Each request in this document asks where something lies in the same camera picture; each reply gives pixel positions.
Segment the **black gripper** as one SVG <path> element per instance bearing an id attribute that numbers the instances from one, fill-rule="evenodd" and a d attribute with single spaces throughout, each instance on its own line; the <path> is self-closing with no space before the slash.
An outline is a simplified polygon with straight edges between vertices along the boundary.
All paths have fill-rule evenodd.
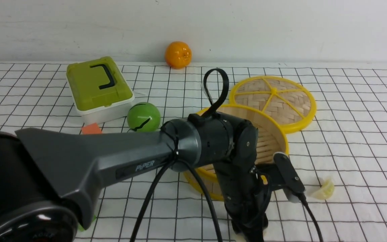
<path id="1" fill-rule="evenodd" d="M 267 196 L 262 179 L 252 171 L 253 158 L 214 163 L 232 229 L 246 242 L 263 242 Z"/>

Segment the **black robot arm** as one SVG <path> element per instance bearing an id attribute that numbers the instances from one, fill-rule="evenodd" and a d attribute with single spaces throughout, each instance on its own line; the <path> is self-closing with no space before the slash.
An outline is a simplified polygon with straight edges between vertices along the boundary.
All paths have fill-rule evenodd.
<path id="1" fill-rule="evenodd" d="M 223 112 L 173 119 L 159 131 L 78 135 L 0 131 L 0 242 L 72 242 L 92 224 L 101 190 L 161 168 L 214 166 L 235 231 L 262 242 L 267 188 L 253 172 L 258 130 Z"/>

